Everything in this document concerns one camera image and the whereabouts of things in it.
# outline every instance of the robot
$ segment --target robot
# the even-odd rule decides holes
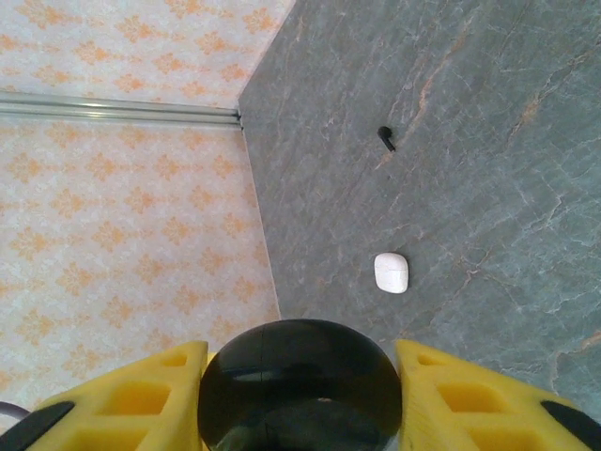
[[[282,320],[191,342],[51,397],[2,451],[599,451],[570,401],[419,343],[398,375],[364,335]]]

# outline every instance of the patterned wallpaper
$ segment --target patterned wallpaper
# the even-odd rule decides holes
[[[0,119],[0,237],[0,399],[30,408],[279,317],[240,131]]]
[[[233,108],[293,0],[5,0],[0,90]]]

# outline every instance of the black dome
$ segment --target black dome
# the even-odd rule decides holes
[[[211,451],[379,451],[401,424],[401,386],[364,335],[322,320],[277,321],[211,361],[198,423]]]

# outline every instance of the black earbud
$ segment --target black earbud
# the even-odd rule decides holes
[[[378,129],[378,136],[379,136],[379,139],[381,139],[384,142],[384,144],[386,145],[386,148],[390,152],[394,152],[396,150],[396,147],[391,142],[391,138],[393,137],[393,131],[390,128],[388,128],[386,126],[380,127]]]

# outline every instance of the marble floor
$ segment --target marble floor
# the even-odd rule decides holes
[[[418,340],[601,420],[600,18],[299,1],[240,100],[283,316]],[[387,251],[403,295],[375,286]]]

